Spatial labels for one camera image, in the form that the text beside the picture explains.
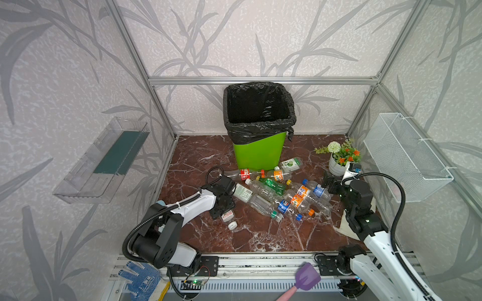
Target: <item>purple spatula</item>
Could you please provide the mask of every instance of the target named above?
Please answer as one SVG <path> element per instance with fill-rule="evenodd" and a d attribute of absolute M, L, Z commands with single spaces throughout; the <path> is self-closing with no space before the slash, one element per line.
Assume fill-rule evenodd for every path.
<path fill-rule="evenodd" d="M 281 295 L 276 301 L 288 301 L 298 288 L 302 290 L 312 289 L 320 280 L 320 274 L 311 265 L 311 263 L 305 263 L 295 276 L 295 286 L 290 288 L 287 292 Z"/>

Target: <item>spatula head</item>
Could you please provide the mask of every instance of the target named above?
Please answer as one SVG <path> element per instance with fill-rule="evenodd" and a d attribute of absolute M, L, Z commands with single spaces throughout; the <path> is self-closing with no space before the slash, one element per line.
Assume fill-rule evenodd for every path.
<path fill-rule="evenodd" d="M 310 290 L 321 280 L 321 277 L 311 263 L 307 262 L 298 272 L 296 272 L 295 279 L 295 286 L 297 288 Z"/>

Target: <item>orange bottle label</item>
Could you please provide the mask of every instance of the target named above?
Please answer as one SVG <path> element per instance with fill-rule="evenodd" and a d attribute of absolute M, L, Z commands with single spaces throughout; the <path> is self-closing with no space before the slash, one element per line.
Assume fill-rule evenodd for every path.
<path fill-rule="evenodd" d="M 283 182 L 283 171 L 282 170 L 275 170 L 273 175 L 274 175 L 274 180 L 276 182 Z"/>
<path fill-rule="evenodd" d="M 296 194 L 304 199 L 310 193 L 310 191 L 311 190 L 309 190 L 308 187 L 301 185 Z"/>
<path fill-rule="evenodd" d="M 249 179 L 249 168 L 244 168 L 240 170 L 241 181 Z"/>
<path fill-rule="evenodd" d="M 295 195 L 291 199 L 291 205 L 295 206 L 296 208 L 298 208 L 298 206 L 301 204 L 301 202 L 303 202 L 303 198 L 300 195 Z"/>

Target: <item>green plastic bottle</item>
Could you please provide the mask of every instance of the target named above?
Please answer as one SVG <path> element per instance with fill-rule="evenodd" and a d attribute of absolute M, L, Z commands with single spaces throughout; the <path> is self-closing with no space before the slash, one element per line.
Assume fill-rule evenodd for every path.
<path fill-rule="evenodd" d="M 276 194 L 282 196 L 284 191 L 286 190 L 286 185 L 280 184 L 270 178 L 261 178 L 260 176 L 256 177 L 264 185 L 271 187 L 276 191 Z"/>

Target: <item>brown marble surface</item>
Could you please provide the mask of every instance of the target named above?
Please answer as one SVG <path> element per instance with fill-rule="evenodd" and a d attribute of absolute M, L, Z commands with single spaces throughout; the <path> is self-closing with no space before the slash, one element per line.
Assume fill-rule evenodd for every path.
<path fill-rule="evenodd" d="M 281 161 L 300 157 L 304 166 L 293 173 L 294 182 L 303 179 L 320 182 L 323 169 L 328 169 L 329 155 L 317 155 L 315 147 L 331 141 L 343 142 L 343 135 L 295 135 L 286 139 Z M 232 141 L 228 136 L 181 136 L 174 151 L 159 199 L 167 204 L 180 201 L 204 185 L 207 170 L 220 165 L 225 170 L 236 170 Z M 231 231 L 220 218 L 213 221 L 208 212 L 202 213 L 181 232 L 185 242 L 201 252 L 253 251 L 335 251 L 340 246 L 362 242 L 339 234 L 343 205 L 333 197 L 330 219 L 304 216 L 302 222 L 288 216 L 278 224 L 270 217 L 236 201 L 233 209 L 238 227 Z"/>

